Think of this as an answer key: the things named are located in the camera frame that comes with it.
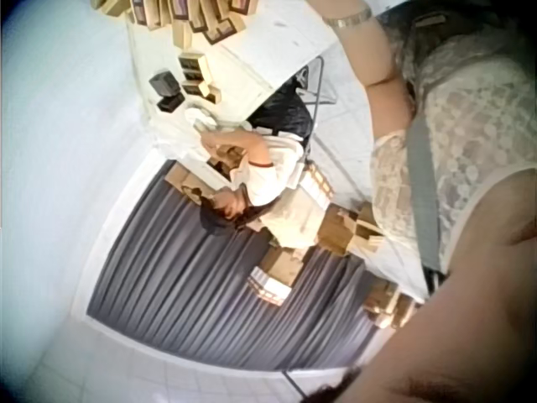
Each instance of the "white t-shirt with red trim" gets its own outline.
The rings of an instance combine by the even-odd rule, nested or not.
[[[232,189],[236,190],[244,184],[253,206],[269,204],[284,191],[295,172],[297,162],[304,154],[299,137],[294,134],[264,135],[263,139],[268,146],[272,164],[255,164],[246,155],[238,168],[230,172]]]

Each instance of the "pleated curtain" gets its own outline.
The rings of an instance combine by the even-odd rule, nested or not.
[[[329,369],[354,363],[375,332],[361,305],[373,282],[356,257],[317,248],[280,307],[247,284],[270,234],[215,237],[199,207],[155,177],[117,239],[87,313],[175,356],[235,369]]]

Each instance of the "person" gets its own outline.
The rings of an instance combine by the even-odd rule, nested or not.
[[[297,169],[308,144],[313,121],[296,93],[299,82],[293,77],[281,86],[248,119],[253,130],[201,132],[201,143],[209,154],[220,146],[245,150],[238,167],[230,171],[231,187],[202,199],[201,223],[213,233],[226,228],[242,228],[267,212]]]
[[[425,116],[447,279],[348,387],[303,402],[502,401],[536,355],[534,49],[468,2],[414,0],[385,28],[363,0],[308,3],[368,95],[378,225],[417,254],[406,136]]]

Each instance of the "woman in lace top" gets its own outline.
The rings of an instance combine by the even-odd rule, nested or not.
[[[368,95],[374,214],[416,253],[406,130],[425,116],[450,275],[337,401],[496,401],[535,354],[534,54],[462,2],[377,21],[362,0],[308,1],[328,20],[362,17],[335,32]]]

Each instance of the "gray strap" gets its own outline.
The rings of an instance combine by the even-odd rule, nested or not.
[[[410,126],[406,148],[414,226],[421,263],[440,272],[440,224],[435,167],[430,149],[429,128],[423,114],[417,116]]]

